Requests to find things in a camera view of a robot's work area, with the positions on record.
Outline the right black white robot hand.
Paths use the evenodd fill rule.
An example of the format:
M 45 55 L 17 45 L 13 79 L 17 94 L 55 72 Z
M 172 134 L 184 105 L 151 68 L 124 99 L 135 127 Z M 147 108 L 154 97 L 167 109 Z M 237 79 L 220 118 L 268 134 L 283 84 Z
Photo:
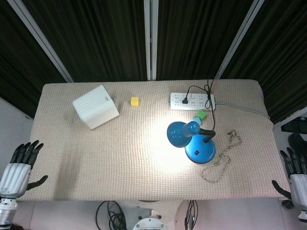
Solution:
M 275 190 L 287 198 L 286 207 L 296 207 L 300 211 L 307 211 L 307 159 L 304 155 L 297 153 L 287 147 L 287 154 L 280 150 L 283 158 L 287 177 L 290 180 L 290 192 L 282 189 L 279 184 L 272 180 Z

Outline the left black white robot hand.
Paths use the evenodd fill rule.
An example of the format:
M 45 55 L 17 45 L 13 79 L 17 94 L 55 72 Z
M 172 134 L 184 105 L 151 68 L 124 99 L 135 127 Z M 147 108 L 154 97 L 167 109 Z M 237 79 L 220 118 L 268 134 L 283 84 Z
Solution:
M 21 144 L 15 149 L 0 180 L 1 198 L 20 198 L 26 191 L 42 185 L 47 180 L 48 176 L 44 175 L 36 182 L 29 182 L 31 171 L 43 146 L 43 143 L 36 140 L 33 143 Z

